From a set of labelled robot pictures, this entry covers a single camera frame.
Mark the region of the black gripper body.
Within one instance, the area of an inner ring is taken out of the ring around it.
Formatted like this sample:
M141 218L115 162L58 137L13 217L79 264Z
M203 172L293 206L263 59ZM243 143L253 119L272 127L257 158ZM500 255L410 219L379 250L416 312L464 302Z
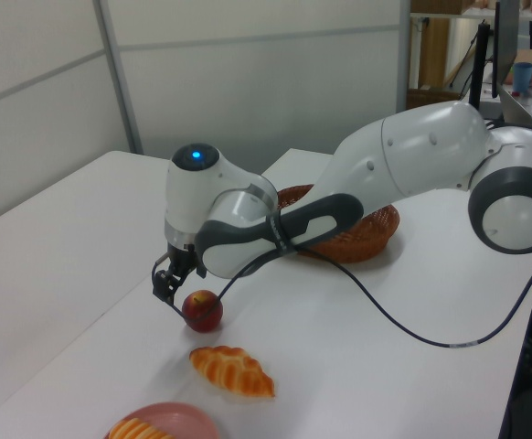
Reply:
M184 248L169 245L168 259L170 260L167 270L170 277L186 279L190 273L198 267L197 252L194 244L186 244Z

